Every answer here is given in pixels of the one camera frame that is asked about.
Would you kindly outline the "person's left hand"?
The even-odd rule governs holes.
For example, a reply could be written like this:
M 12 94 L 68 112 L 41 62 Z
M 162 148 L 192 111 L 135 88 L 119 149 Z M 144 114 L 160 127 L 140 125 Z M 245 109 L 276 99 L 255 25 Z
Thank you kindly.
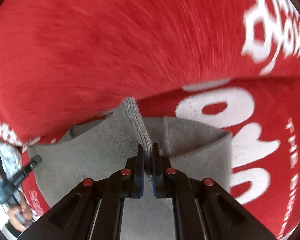
M 30 222 L 33 219 L 32 210 L 25 199 L 21 199 L 19 205 L 10 206 L 7 214 L 10 223 L 19 232 L 25 231 L 27 222 Z M 21 222 L 17 216 L 21 216 L 25 222 Z

